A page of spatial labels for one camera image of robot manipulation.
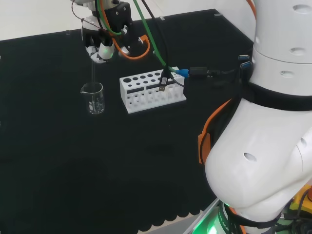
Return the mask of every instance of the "glass beaker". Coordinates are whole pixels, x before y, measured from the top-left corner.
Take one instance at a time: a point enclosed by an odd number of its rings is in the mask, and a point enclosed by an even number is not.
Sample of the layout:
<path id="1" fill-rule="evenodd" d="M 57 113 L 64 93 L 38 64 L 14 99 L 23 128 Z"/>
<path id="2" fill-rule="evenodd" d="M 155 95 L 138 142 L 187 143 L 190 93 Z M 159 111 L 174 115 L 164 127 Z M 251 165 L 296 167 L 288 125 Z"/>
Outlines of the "glass beaker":
<path id="1" fill-rule="evenodd" d="M 93 115 L 100 114 L 105 109 L 103 85 L 98 82 L 86 83 L 80 91 L 86 100 L 87 110 Z"/>

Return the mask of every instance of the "white floor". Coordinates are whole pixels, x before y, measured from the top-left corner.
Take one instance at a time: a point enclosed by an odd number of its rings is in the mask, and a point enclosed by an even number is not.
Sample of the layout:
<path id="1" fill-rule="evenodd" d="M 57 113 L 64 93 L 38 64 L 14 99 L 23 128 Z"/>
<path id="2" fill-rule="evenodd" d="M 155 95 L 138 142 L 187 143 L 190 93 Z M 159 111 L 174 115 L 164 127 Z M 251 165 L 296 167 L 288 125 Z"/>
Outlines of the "white floor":
<path id="1" fill-rule="evenodd" d="M 132 0 L 133 20 L 139 14 Z M 254 37 L 255 20 L 245 0 L 146 0 L 156 17 L 179 13 L 217 9 L 251 39 Z M 144 16 L 149 15 L 140 0 Z M 81 18 L 90 15 L 87 8 L 74 6 Z M 0 0 L 0 40 L 61 32 L 81 27 L 71 10 L 70 0 Z"/>

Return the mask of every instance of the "usb connector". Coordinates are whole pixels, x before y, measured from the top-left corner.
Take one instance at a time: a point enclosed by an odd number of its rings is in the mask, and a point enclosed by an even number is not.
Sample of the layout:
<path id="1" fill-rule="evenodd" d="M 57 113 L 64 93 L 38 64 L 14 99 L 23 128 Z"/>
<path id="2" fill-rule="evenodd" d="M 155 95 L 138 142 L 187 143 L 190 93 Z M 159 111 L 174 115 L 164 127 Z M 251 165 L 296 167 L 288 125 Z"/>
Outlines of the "usb connector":
<path id="1" fill-rule="evenodd" d="M 171 72 L 168 67 L 166 67 L 161 73 L 159 91 L 164 92 L 168 83 L 168 79 L 171 77 Z"/>

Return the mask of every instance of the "black connector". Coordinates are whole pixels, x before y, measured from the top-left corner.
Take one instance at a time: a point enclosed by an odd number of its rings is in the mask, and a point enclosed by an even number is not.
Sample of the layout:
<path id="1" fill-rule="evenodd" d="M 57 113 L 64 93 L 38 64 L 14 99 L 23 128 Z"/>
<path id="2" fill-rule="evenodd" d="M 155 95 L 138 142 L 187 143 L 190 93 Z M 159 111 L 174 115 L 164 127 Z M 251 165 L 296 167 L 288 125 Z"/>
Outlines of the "black connector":
<path id="1" fill-rule="evenodd" d="M 160 76 L 160 82 L 159 82 L 159 91 L 164 92 L 168 83 L 169 78 L 171 78 L 171 72 L 168 67 L 166 67 Z"/>
<path id="2" fill-rule="evenodd" d="M 207 67 L 191 67 L 190 79 L 206 79 L 208 75 Z"/>
<path id="3" fill-rule="evenodd" d="M 220 76 L 220 74 L 221 74 L 221 71 L 210 70 L 210 71 L 208 71 L 208 73 L 207 73 L 207 77 L 209 77 L 209 78 L 215 78 L 215 77 Z"/>

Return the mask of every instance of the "test tube rack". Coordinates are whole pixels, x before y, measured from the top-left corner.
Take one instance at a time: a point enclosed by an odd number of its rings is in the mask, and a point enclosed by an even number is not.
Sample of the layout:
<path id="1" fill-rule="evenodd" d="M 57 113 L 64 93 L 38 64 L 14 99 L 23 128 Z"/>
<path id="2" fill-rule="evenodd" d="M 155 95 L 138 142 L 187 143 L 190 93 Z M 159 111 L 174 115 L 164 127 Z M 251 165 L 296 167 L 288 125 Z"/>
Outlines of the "test tube rack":
<path id="1" fill-rule="evenodd" d="M 159 91 L 160 76 L 163 70 L 147 72 L 119 79 L 121 99 L 129 114 L 185 101 L 184 88 L 172 79 L 168 80 L 164 92 Z M 180 84 L 184 84 L 184 77 L 172 73 Z"/>

